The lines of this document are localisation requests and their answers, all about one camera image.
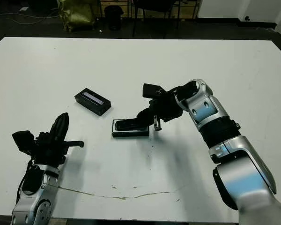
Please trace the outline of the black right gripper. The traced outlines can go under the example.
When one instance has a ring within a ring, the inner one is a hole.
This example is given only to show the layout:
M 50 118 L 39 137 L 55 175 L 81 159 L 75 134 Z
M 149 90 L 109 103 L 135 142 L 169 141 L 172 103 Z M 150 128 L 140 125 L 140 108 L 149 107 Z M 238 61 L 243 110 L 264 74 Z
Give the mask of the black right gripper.
M 144 128 L 154 124 L 155 131 L 160 131 L 161 120 L 168 122 L 180 117 L 183 110 L 176 102 L 174 95 L 176 89 L 166 91 L 163 88 L 156 88 L 149 101 L 149 107 L 140 111 L 137 118 L 130 119 L 128 127 Z

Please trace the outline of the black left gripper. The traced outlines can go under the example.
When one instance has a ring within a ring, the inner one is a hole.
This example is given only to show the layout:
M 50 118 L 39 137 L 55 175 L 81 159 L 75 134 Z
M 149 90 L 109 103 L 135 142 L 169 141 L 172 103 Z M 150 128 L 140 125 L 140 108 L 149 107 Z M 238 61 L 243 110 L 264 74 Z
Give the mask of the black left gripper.
M 84 147 L 83 141 L 65 141 L 69 126 L 68 113 L 59 115 L 50 132 L 41 132 L 35 142 L 34 163 L 39 165 L 62 165 L 69 147 Z

